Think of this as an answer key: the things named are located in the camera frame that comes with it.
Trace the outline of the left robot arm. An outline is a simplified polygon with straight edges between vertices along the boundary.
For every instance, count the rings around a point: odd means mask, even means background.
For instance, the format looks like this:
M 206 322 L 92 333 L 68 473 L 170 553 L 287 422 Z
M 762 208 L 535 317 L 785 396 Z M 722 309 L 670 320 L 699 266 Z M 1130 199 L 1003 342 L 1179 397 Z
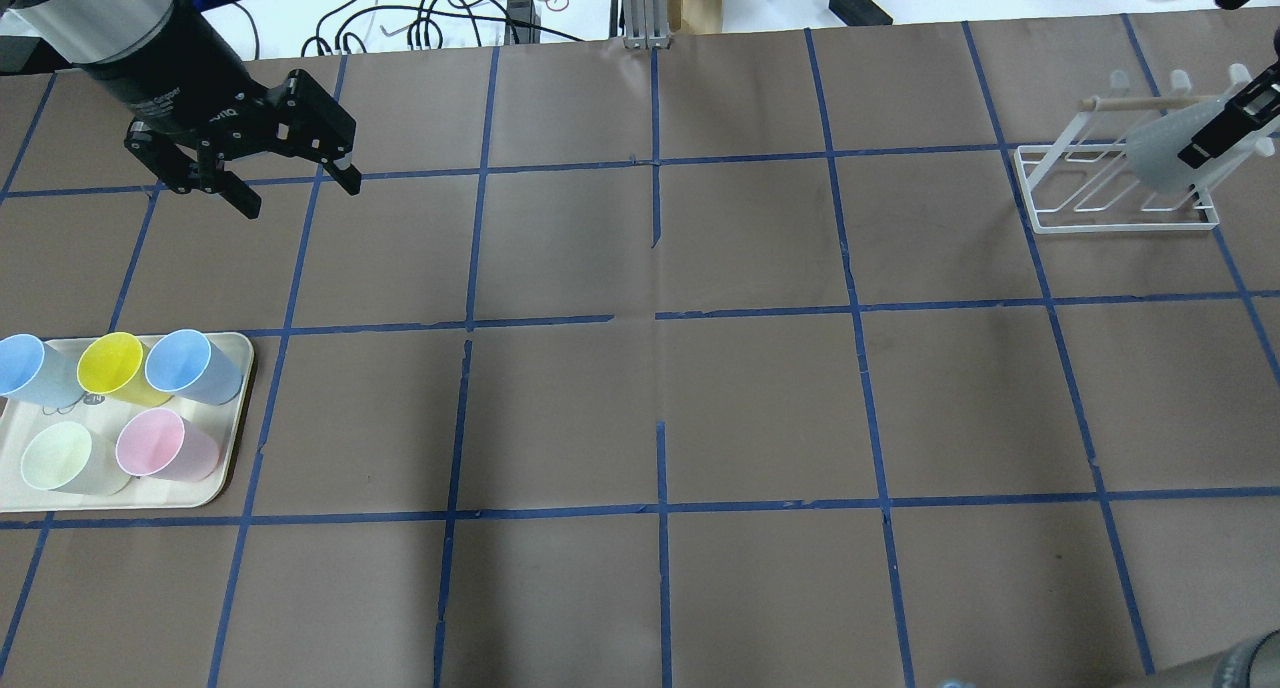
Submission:
M 244 217 L 262 199 L 230 170 L 259 153 L 320 165 L 348 194 L 356 119 L 307 70 L 259 83 L 189 0 L 3 0 L 131 114 L 123 145 L 175 193 L 221 196 Z

